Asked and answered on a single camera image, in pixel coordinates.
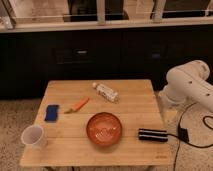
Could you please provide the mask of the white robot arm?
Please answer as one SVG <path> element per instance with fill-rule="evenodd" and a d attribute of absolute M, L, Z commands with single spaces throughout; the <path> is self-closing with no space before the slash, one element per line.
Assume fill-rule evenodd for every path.
<path fill-rule="evenodd" d="M 166 74 L 167 84 L 159 92 L 163 120 L 172 121 L 177 108 L 188 99 L 213 112 L 213 84 L 207 82 L 209 76 L 210 68 L 202 60 L 193 60 L 171 68 Z"/>

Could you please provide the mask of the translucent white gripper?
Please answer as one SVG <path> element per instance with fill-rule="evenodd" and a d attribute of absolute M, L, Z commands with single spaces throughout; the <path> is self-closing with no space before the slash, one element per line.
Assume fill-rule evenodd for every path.
<path fill-rule="evenodd" d="M 182 104 L 183 95 L 175 91 L 171 86 L 166 85 L 163 90 L 159 92 L 159 98 L 162 105 L 162 113 L 164 114 L 164 121 L 166 124 L 170 124 L 175 119 L 177 111 L 169 109 Z"/>

